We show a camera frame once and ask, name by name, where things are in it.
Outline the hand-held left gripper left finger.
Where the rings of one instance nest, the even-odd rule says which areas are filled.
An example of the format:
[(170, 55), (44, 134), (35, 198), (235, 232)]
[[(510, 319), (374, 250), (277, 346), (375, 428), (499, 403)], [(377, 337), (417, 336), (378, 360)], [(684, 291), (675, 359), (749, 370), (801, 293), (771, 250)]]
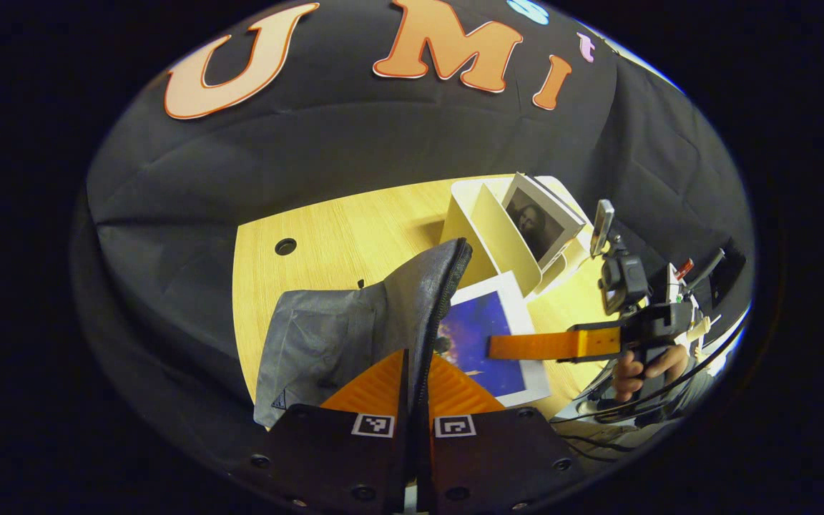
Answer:
[(295, 512), (398, 512), (408, 436), (408, 350), (320, 406), (295, 404), (251, 447), (251, 487)]

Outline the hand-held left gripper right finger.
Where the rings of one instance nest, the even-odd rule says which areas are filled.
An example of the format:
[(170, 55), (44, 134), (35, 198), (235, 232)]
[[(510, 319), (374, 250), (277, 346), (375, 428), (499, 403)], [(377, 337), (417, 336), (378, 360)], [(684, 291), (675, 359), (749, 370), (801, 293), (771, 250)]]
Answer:
[(507, 408), (442, 358), (416, 382), (416, 509), (535, 512), (584, 479), (577, 454), (532, 407)]

